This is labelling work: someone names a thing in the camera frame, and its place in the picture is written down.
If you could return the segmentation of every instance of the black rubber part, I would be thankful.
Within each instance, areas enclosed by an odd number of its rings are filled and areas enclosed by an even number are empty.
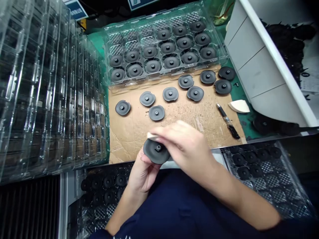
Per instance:
[[[211,48],[211,47],[202,48],[199,54],[204,60],[210,60],[210,59],[216,58],[216,51],[214,48]]]
[[[249,169],[247,167],[238,168],[237,172],[241,180],[248,180],[251,177]]]
[[[218,71],[218,75],[221,79],[232,81],[236,76],[236,72],[233,68],[223,66]]]
[[[175,51],[175,49],[175,44],[172,42],[163,43],[160,47],[161,53],[165,55],[172,54]]]
[[[127,184],[127,181],[126,181],[126,176],[124,174],[119,174],[117,177],[116,177],[116,185],[117,186],[121,186],[121,187],[124,187],[126,186]]]
[[[139,64],[134,64],[127,69],[127,73],[130,77],[137,77],[142,75],[143,68]]]
[[[201,99],[204,97],[204,91],[198,86],[192,86],[187,91],[187,97],[196,102],[201,101]]]
[[[111,81],[121,81],[125,78],[125,71],[123,69],[114,69],[111,74]]]
[[[178,78],[178,84],[182,89],[189,89],[194,85],[194,80],[191,75],[183,75]]]
[[[164,60],[164,68],[165,69],[171,69],[171,68],[175,68],[178,66],[179,66],[179,60],[174,56],[168,57]]]
[[[211,39],[206,33],[200,33],[195,36],[195,42],[197,43],[197,45],[205,46],[211,42]]]
[[[269,149],[269,153],[273,158],[276,158],[276,159],[278,159],[282,156],[281,150],[277,147],[271,147]]]
[[[115,202],[115,194],[112,190],[107,190],[104,195],[103,195],[103,199],[104,199],[104,202],[107,204],[107,203],[113,203]]]
[[[206,70],[200,73],[200,81],[204,84],[214,84],[216,81],[216,74],[214,71]]]
[[[146,107],[150,107],[155,102],[155,95],[150,91],[145,91],[140,96],[140,103]]]
[[[103,178],[103,186],[105,188],[110,188],[114,186],[114,179],[112,176],[106,176]]]
[[[168,29],[159,30],[156,37],[158,40],[168,40],[170,38],[170,31]]]
[[[193,64],[198,62],[198,56],[193,52],[187,52],[181,56],[181,60],[184,64]]]
[[[244,166],[245,165],[245,158],[241,154],[234,154],[233,161],[236,166]]]
[[[115,106],[115,111],[121,116],[126,115],[128,112],[130,112],[130,110],[131,110],[131,105],[125,100],[119,101]]]
[[[183,37],[187,34],[186,26],[177,26],[173,28],[173,33],[175,36]]]
[[[190,24],[190,29],[193,32],[201,32],[206,29],[206,26],[202,21],[197,21]]]
[[[163,164],[170,158],[170,154],[163,144],[150,139],[145,141],[143,151],[155,164]]]
[[[263,170],[259,165],[252,165],[249,167],[250,173],[254,178],[263,176]]]
[[[128,63],[137,62],[140,59],[140,53],[138,51],[129,51],[126,53],[126,61]]]
[[[192,45],[193,42],[189,37],[182,37],[177,40],[177,46],[182,50],[189,49]]]
[[[123,57],[121,55],[112,56],[110,59],[111,67],[119,67],[123,63]]]
[[[257,156],[254,152],[244,153],[244,157],[248,163],[255,163],[257,161]]]
[[[151,60],[146,63],[145,70],[147,73],[155,73],[160,71],[160,62],[157,60]]]
[[[143,57],[146,59],[154,58],[157,55],[156,47],[148,46],[143,49]]]
[[[219,95],[227,95],[232,91],[232,84],[228,80],[218,80],[215,82],[215,91]]]
[[[178,99],[178,90],[175,87],[168,87],[163,90],[163,98],[167,102]]]

